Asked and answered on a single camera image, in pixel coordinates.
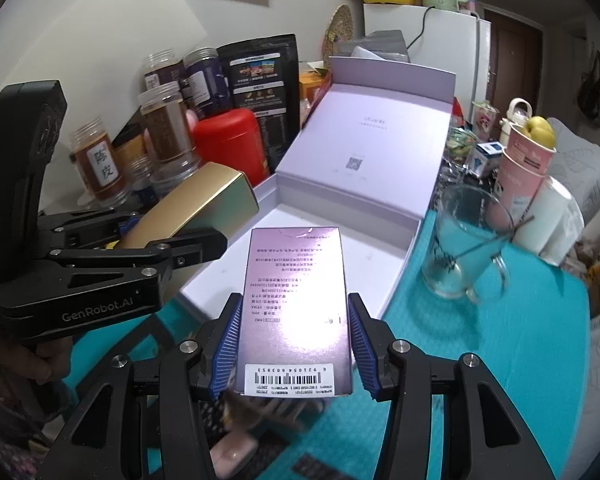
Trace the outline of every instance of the open box lid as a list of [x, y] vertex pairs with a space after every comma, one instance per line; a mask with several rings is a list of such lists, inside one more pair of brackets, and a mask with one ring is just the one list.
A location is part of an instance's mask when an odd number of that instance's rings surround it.
[[436, 183], [456, 76], [332, 57], [333, 85], [276, 173], [422, 219]]

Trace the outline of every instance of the black snack bag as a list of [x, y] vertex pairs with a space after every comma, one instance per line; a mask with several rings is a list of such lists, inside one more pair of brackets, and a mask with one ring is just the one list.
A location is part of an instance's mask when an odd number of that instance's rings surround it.
[[298, 48], [294, 34], [239, 41], [218, 48], [234, 105], [248, 108], [274, 171], [300, 131]]

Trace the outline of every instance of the qr code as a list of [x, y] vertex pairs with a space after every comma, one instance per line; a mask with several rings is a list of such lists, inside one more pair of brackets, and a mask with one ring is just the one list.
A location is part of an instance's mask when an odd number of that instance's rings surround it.
[[350, 157], [349, 161], [347, 162], [347, 169], [357, 171], [360, 169], [360, 164], [362, 164], [361, 158]]

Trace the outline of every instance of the barcode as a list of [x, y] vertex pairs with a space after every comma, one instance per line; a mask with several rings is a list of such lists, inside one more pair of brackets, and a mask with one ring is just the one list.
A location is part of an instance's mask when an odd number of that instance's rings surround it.
[[320, 384], [320, 372], [315, 375], [259, 375], [255, 373], [256, 384]]
[[349, 161], [347, 162], [347, 169], [357, 171], [360, 169], [360, 164], [362, 164], [361, 158], [350, 157]]
[[245, 364], [244, 394], [255, 397], [333, 397], [333, 363]]

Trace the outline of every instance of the blue gripper pad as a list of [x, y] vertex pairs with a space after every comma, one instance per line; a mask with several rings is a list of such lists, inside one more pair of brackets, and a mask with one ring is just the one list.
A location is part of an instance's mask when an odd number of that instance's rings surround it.
[[213, 399], [226, 390], [229, 375], [238, 355], [238, 334], [240, 333], [240, 315], [242, 314], [242, 298], [235, 305], [229, 323], [222, 334], [216, 355], [214, 355], [213, 373], [209, 394]]
[[372, 399], [375, 399], [380, 393], [380, 381], [378, 380], [377, 360], [369, 341], [368, 335], [360, 321], [358, 311], [348, 302], [349, 308], [349, 331], [351, 334], [351, 347], [353, 355], [356, 358], [358, 373], [362, 380], [362, 385], [369, 393]]

